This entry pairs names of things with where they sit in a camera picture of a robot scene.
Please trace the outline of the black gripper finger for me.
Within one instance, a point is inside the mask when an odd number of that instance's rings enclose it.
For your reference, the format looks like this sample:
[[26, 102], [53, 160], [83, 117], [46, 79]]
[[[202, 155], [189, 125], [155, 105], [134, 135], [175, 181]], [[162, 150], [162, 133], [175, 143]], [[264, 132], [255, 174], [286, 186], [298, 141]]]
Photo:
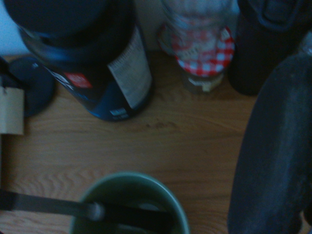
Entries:
[[241, 144], [231, 234], [297, 234], [312, 221], [312, 58], [283, 60], [261, 88]]

